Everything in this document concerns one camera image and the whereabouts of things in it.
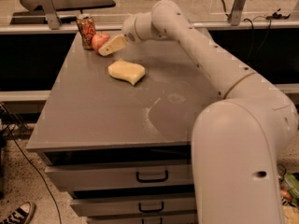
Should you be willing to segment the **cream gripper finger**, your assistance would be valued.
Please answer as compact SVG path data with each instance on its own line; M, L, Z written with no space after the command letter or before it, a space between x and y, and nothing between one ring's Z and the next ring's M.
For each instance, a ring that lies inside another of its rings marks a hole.
M116 51L124 49L127 46L126 37L118 34L110 38L99 50L98 53L102 56L107 56Z

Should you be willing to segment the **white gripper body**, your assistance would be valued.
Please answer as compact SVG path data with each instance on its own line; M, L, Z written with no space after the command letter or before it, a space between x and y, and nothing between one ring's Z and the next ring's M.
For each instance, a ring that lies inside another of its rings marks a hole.
M132 43L142 43L152 38L151 13L128 14L121 28L126 39Z

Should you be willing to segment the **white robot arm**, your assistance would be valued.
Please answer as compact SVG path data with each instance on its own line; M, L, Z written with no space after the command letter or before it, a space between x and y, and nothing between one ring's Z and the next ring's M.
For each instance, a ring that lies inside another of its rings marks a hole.
M196 30L170 0L128 16L121 32L100 54L126 43L168 37L185 50L220 97L192 128L199 223L285 224L277 155L297 133L297 111L290 98L208 33Z

